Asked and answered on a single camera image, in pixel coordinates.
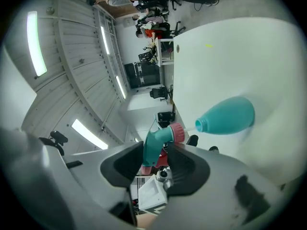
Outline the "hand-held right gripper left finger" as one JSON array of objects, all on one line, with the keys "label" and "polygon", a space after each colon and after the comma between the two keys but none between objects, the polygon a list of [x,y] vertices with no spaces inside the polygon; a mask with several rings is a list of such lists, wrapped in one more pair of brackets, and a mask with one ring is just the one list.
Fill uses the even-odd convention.
[{"label": "hand-held right gripper left finger", "polygon": [[35,136],[0,127],[0,170],[46,230],[137,230],[130,185],[143,143],[62,156]]}]

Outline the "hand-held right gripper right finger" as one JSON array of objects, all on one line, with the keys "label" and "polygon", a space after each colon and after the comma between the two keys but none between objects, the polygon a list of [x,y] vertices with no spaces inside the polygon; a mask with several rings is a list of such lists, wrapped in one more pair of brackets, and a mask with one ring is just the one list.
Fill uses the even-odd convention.
[{"label": "hand-held right gripper right finger", "polygon": [[290,200],[241,161],[185,144],[168,147],[173,185],[148,230],[265,230]]}]

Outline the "teal spray bottle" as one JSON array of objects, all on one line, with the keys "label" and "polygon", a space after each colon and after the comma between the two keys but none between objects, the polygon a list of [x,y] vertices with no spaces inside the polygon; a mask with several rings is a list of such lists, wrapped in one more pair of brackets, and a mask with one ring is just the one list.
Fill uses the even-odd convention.
[{"label": "teal spray bottle", "polygon": [[195,121],[199,132],[214,135],[230,135],[245,130],[253,125],[254,106],[245,97],[225,99]]}]

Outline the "teal spray head pink collar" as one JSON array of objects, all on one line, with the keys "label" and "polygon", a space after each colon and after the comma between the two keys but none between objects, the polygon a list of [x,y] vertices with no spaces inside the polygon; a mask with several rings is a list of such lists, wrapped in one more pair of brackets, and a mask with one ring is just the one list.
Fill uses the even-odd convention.
[{"label": "teal spray head pink collar", "polygon": [[155,132],[149,131],[143,145],[141,173],[150,175],[152,168],[168,167],[168,152],[164,149],[164,145],[183,142],[186,133],[195,129],[195,127],[183,128],[180,123],[173,123]]}]

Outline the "long ceiling light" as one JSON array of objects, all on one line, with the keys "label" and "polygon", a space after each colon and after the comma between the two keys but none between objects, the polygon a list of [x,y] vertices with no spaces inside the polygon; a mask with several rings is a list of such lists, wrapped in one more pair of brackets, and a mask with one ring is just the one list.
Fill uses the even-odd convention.
[{"label": "long ceiling light", "polygon": [[71,126],[77,133],[79,133],[86,140],[94,144],[96,147],[101,150],[106,150],[108,145],[99,139],[96,135],[94,135],[87,127],[85,127],[78,119],[75,119]]},{"label": "long ceiling light", "polygon": [[31,61],[36,75],[40,77],[47,72],[47,68],[39,43],[37,11],[28,12],[26,20],[26,33]]},{"label": "long ceiling light", "polygon": [[109,51],[107,40],[106,40],[105,30],[104,30],[104,28],[102,26],[100,28],[101,28],[101,34],[102,34],[105,50],[106,50],[106,53],[109,55],[110,51]]},{"label": "long ceiling light", "polygon": [[123,84],[123,81],[121,80],[121,78],[118,75],[116,76],[116,81],[118,83],[118,86],[119,86],[120,92],[122,94],[122,97],[125,100],[127,95],[126,95],[126,90],[125,90],[125,86]]}]

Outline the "black equipment case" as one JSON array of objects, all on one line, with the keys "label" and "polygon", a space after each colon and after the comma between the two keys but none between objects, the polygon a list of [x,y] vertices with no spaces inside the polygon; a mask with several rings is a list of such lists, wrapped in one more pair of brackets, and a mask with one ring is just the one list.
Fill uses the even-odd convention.
[{"label": "black equipment case", "polygon": [[175,112],[161,112],[158,113],[158,124],[161,128],[166,128],[175,121]]}]

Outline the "dark glass partition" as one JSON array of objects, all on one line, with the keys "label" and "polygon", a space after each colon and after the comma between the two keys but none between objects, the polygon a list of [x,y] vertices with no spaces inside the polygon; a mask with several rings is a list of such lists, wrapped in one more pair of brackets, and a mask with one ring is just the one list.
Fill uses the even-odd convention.
[{"label": "dark glass partition", "polygon": [[160,84],[160,70],[156,64],[134,62],[124,65],[131,89]]}]

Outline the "white desk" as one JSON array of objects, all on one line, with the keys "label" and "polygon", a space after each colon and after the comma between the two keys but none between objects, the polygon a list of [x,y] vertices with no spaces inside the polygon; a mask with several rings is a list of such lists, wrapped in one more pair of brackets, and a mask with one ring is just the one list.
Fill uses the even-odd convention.
[{"label": "white desk", "polygon": [[174,64],[174,57],[172,53],[169,53],[168,56],[164,57],[162,54],[161,43],[172,43],[173,39],[158,39],[156,38],[154,41],[154,45],[156,46],[156,55],[157,55],[157,65],[159,67],[172,65]]}]

